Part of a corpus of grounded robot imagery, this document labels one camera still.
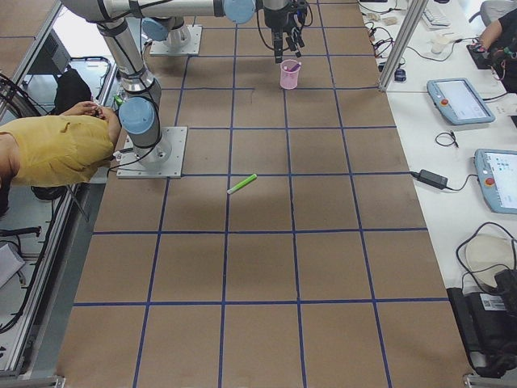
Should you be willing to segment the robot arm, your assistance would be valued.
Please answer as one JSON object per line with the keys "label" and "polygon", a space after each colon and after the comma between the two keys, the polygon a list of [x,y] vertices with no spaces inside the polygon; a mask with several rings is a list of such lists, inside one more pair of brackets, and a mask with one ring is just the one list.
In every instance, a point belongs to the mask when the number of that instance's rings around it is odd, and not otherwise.
{"label": "robot arm", "polygon": [[129,97],[120,122],[132,141],[135,159],[146,166],[164,163],[174,146],[159,121],[162,89],[130,32],[127,17],[151,23],[154,41],[170,43],[173,32],[186,32],[186,16],[226,17],[244,23],[255,13],[255,1],[63,1],[76,16],[93,23],[116,62],[121,86]]}
{"label": "robot arm", "polygon": [[[215,12],[235,24],[247,23],[253,15],[263,12],[264,23],[271,30],[271,43],[266,45],[274,53],[275,62],[283,60],[284,52],[290,50],[297,57],[305,46],[302,30],[307,14],[311,12],[306,1],[216,1]],[[144,17],[145,34],[152,40],[179,48],[190,42],[191,33],[185,26],[183,16]]]}

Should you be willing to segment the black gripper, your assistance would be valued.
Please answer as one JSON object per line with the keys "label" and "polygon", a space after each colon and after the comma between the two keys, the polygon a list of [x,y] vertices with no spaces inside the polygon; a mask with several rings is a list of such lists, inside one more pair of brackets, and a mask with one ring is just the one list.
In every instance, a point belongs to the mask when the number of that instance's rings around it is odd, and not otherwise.
{"label": "black gripper", "polygon": [[271,41],[276,64],[283,60],[283,32],[286,33],[288,49],[294,53],[295,57],[302,56],[300,51],[304,47],[302,29],[294,21],[298,6],[298,1],[263,0],[264,21],[266,26],[272,30]]}

